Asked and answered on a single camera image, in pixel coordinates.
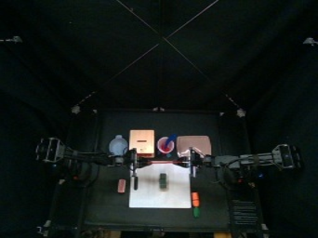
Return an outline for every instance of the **box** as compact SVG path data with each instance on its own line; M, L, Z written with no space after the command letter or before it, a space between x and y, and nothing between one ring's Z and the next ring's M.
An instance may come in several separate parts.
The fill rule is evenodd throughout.
M153 130L130 130L129 150L136 148L136 155L153 157Z

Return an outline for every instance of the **black enclosure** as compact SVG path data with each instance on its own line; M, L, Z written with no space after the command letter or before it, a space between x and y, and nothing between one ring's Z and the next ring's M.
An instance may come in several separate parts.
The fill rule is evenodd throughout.
M316 16L316 0L2 0L0 237L42 237L36 227L49 216L60 231L122 225L110 213L88 216L105 206L96 194L112 189L104 184L116 172L100 168L89 190L58 186L34 149L41 138L56 137L81 151L106 150L130 126L152 127L156 137L208 133L215 154L297 146L301 170L264 169L252 205L276 231L271 238L318 237ZM223 203L223 196L227 205L256 201L253 194L219 194ZM228 220L232 228L216 207L203 216L217 215L213 228ZM207 226L196 229L188 219L176 230L212 231Z

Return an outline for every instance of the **orange object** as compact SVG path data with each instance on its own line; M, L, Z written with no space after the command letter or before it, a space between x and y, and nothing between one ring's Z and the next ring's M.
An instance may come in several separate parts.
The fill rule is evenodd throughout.
M199 193L197 192L192 192L191 193L191 197L192 197L192 205L196 207L200 205L200 200L199 200Z

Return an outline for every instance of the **brown box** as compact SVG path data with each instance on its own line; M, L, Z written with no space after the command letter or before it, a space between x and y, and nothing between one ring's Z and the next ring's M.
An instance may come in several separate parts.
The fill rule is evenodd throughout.
M153 157L153 130L130 130L129 150L136 148L136 155Z

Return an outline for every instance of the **black wall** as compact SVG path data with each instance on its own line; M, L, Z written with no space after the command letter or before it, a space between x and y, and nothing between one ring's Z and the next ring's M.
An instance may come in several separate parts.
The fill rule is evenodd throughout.
M36 162L40 138L65 137L68 112L25 64L0 45L0 237L36 237L48 218L52 181Z
M248 113L255 152L268 152L280 143L300 149L304 169L269 171L260 194L267 225L289 231L293 237L318 237L318 48L305 50L303 58L293 59L296 66L265 97L256 99Z

